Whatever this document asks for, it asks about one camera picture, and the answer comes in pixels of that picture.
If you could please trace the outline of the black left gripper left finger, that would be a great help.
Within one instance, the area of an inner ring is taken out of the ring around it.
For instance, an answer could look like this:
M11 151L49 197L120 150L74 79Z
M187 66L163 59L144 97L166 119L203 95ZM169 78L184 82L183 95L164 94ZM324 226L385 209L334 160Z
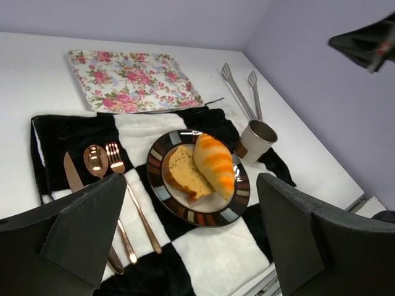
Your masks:
M112 174L41 206L54 219L40 256L99 288L123 205L126 182Z

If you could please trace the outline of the orange croissant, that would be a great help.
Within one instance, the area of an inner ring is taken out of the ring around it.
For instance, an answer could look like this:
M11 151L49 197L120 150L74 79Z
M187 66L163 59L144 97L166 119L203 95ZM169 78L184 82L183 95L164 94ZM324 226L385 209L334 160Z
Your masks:
M224 200L235 190L233 159L229 149L219 140L202 133L194 148L194 162L210 185Z

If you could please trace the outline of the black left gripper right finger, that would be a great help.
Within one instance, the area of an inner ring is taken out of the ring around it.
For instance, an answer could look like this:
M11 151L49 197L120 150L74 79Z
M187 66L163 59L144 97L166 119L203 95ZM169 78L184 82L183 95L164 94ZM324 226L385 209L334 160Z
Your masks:
M301 295L326 268L313 198L269 173L259 174L256 186L282 293Z

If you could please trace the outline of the sliced bread piece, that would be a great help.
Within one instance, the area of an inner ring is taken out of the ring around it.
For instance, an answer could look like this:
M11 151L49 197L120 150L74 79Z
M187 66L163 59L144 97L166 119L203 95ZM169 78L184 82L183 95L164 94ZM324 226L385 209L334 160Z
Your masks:
M187 195L189 204L215 193L215 189L198 170L193 150L185 145L177 146L164 157L162 174L169 185Z

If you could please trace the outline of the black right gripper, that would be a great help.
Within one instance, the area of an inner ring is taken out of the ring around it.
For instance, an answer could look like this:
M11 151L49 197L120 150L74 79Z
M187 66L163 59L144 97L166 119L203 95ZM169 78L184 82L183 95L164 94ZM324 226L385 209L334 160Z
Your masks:
M394 62L394 14L329 39L328 45L370 73Z

